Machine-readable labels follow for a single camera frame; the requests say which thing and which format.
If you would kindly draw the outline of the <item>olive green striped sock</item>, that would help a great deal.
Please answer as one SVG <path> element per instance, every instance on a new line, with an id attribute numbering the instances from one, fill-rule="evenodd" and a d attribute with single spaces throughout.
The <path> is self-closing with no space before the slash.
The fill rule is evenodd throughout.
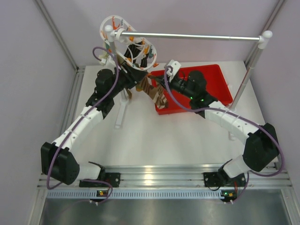
<path id="1" fill-rule="evenodd" d="M 129 89 L 125 89 L 129 99 L 132 99 L 132 92 Z"/>

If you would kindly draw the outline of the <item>brown beige striped sock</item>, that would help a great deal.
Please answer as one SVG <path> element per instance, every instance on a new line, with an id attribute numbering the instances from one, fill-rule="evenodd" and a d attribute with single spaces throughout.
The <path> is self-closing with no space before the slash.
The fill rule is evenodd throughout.
<path id="1" fill-rule="evenodd" d="M 156 87 L 152 86 L 149 83 L 149 80 L 147 77 L 144 77 L 139 83 L 139 86 L 143 88 L 143 92 L 145 92 L 152 100 L 156 94 Z"/>

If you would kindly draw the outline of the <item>white round clip hanger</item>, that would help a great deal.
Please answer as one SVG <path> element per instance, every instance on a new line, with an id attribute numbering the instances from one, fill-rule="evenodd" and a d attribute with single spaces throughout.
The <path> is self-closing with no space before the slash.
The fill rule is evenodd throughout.
<path id="1" fill-rule="evenodd" d="M 146 38 L 144 37 L 123 37 L 121 34 L 125 31 L 128 32 L 135 32 L 136 29 L 134 29 L 125 19 L 123 19 L 120 16 L 117 15 L 111 15 L 107 18 L 105 18 L 99 28 L 99 34 L 103 40 L 103 47 L 108 50 L 110 53 L 112 52 L 111 50 L 111 45 L 109 42 L 109 37 L 108 35 L 112 32 L 115 31 L 114 35 L 114 44 L 115 44 L 115 50 L 117 53 L 117 56 L 119 56 L 118 61 L 120 63 L 125 62 L 132 68 L 135 68 L 137 70 L 141 71 L 146 71 L 151 68 L 157 67 L 159 64 L 157 63 L 157 50 L 155 46 Z M 124 53 L 127 49 L 127 47 L 130 44 L 138 44 L 138 46 L 141 45 L 149 45 L 149 55 L 148 55 L 148 65 L 146 68 L 139 68 L 138 66 L 134 66 L 133 63 L 131 63 L 129 60 L 127 60 L 124 56 Z"/>

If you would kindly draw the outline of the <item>black white striped sock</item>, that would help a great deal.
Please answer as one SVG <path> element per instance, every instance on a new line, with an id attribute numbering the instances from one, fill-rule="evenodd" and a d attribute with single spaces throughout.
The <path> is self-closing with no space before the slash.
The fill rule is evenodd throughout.
<path id="1" fill-rule="evenodd" d="M 146 68 L 148 65 L 149 45 L 130 44 L 124 56 L 127 60 L 139 68 Z"/>

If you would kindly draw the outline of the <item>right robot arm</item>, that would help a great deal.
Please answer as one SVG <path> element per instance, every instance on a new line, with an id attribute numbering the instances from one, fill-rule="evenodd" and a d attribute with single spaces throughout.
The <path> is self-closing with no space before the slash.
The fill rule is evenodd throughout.
<path id="1" fill-rule="evenodd" d="M 179 107 L 186 109 L 172 91 L 190 99 L 188 111 L 218 124 L 244 144 L 241 155 L 218 169 L 217 186 L 229 186 L 239 175 L 249 171 L 260 172 L 280 154 L 275 128 L 269 123 L 254 123 L 224 106 L 206 90 L 207 81 L 200 71 L 194 70 L 186 78 L 164 74 L 155 76 L 154 80 L 168 92 Z"/>

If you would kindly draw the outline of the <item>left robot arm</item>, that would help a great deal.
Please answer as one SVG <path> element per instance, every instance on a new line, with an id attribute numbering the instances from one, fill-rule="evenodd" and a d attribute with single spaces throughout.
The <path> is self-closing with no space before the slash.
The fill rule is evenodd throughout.
<path id="1" fill-rule="evenodd" d="M 146 70 L 137 70 L 127 63 L 114 69 L 98 71 L 95 88 L 82 112 L 70 127 L 52 143 L 41 147 L 42 173 L 60 183 L 70 185 L 76 180 L 90 180 L 95 186 L 105 183 L 104 167 L 98 163 L 80 162 L 82 142 L 93 128 L 102 122 L 114 106 L 114 97 L 123 89 L 135 87 L 147 75 Z"/>

